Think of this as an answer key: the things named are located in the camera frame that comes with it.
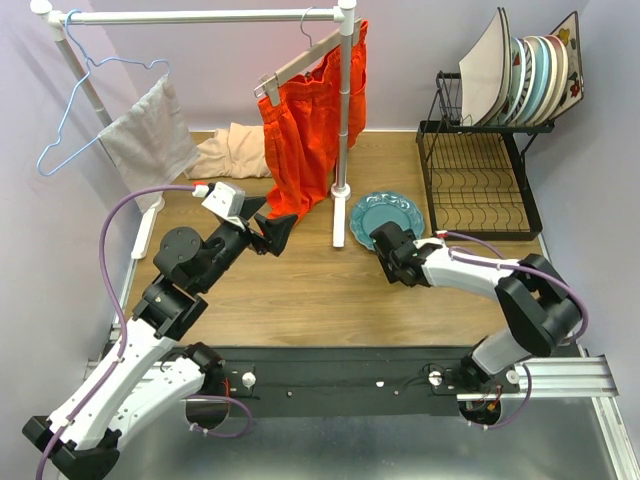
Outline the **teal scalloped ceramic plate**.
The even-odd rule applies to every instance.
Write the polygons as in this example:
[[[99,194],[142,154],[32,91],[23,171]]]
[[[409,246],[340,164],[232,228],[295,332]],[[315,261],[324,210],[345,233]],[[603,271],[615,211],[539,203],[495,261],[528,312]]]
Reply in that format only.
[[[406,196],[392,191],[376,191],[362,196],[353,206],[349,228],[355,240],[374,250],[370,234],[387,222],[410,229],[420,237],[425,232],[425,220],[418,206]]]

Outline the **white square plate black rim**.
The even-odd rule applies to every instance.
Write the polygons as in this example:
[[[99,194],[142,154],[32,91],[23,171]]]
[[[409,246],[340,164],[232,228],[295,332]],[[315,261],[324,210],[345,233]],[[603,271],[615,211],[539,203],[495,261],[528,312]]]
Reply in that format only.
[[[507,39],[503,9],[498,7],[481,37],[459,62],[463,126],[481,126],[497,105],[503,87]]]

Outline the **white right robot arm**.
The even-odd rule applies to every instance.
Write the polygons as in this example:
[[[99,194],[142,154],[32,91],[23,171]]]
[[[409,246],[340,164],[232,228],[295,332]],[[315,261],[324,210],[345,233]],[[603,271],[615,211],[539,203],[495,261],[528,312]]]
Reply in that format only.
[[[389,282],[454,288],[500,305],[507,327],[480,340],[443,375],[453,387],[483,391],[505,368],[530,357],[548,357],[585,333],[585,303],[545,257],[507,259],[494,250],[495,256],[488,258],[449,246],[450,237],[472,239],[449,230],[418,239],[412,230],[391,221],[370,234]]]

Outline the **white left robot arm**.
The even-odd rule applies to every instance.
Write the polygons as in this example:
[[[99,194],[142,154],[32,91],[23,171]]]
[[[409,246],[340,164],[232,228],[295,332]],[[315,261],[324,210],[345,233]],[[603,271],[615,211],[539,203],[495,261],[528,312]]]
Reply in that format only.
[[[159,378],[144,375],[183,338],[207,309],[203,299],[247,249],[279,256],[298,217],[268,219],[260,214],[266,199],[246,196],[224,182],[196,184],[186,192],[220,221],[207,238],[177,227],[162,239],[154,258],[157,277],[144,291],[131,318],[125,318],[99,254],[100,271],[118,319],[120,336],[84,383],[47,416],[33,416],[23,435],[40,451],[36,478],[52,463],[68,479],[103,479],[125,445],[172,404],[187,399],[233,406],[253,414],[232,397],[224,360],[212,348],[186,348]]]

